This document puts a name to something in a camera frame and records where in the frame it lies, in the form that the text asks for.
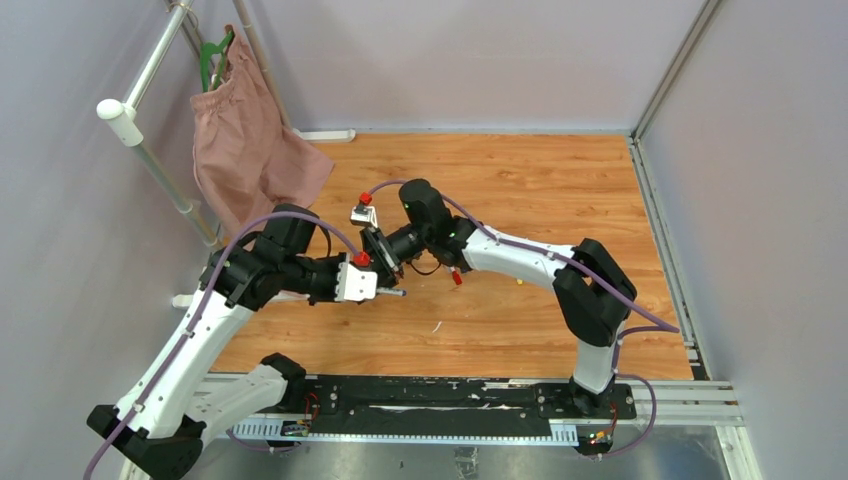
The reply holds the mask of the white pen brown cap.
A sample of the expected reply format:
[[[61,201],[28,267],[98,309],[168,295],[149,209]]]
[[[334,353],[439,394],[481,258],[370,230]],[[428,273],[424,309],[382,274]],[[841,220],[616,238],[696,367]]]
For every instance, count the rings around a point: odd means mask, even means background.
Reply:
[[[406,290],[404,290],[404,289],[398,289],[398,288],[385,288],[385,287],[379,287],[379,288],[377,288],[377,289],[375,290],[375,292],[376,292],[378,295],[391,295],[391,296],[397,296],[397,297],[404,297],[404,296],[406,296],[406,295],[407,295],[407,291],[406,291]]]

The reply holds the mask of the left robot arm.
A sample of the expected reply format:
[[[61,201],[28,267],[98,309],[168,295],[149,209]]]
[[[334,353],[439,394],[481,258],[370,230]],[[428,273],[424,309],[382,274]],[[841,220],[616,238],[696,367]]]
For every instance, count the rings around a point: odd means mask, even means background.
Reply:
[[[294,205],[249,221],[211,256],[183,319],[145,373],[115,404],[89,414],[103,442],[84,478],[114,448],[153,479],[181,479],[208,443],[249,415],[272,406],[300,410],[305,370],[280,353],[200,401],[194,393],[235,334],[278,294],[339,302],[345,274],[364,256],[337,227]]]

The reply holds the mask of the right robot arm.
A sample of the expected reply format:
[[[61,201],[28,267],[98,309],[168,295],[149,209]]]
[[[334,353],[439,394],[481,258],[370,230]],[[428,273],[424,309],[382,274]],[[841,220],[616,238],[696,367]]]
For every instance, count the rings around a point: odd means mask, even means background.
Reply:
[[[521,239],[481,222],[425,179],[397,181],[408,222],[385,234],[377,225],[373,193],[366,191],[351,211],[380,286],[394,287],[404,265],[423,252],[453,269],[459,280],[472,271],[497,273],[551,291],[564,322],[577,340],[577,363],[568,401],[584,417],[613,405],[617,341],[637,297],[637,289],[602,243],[578,245]]]

